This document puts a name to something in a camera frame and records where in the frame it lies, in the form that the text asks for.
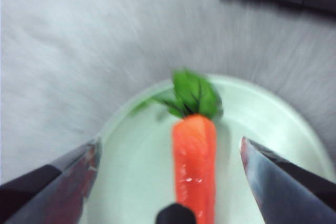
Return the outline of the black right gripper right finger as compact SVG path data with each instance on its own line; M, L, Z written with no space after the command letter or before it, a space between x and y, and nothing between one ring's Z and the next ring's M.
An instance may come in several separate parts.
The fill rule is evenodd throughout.
M246 137L240 156L265 223L335 223L335 183Z

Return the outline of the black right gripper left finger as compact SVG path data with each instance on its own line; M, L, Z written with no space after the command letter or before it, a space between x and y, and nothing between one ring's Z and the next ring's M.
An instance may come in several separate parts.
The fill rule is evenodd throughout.
M100 138L1 185L1 223L79 223L97 178Z

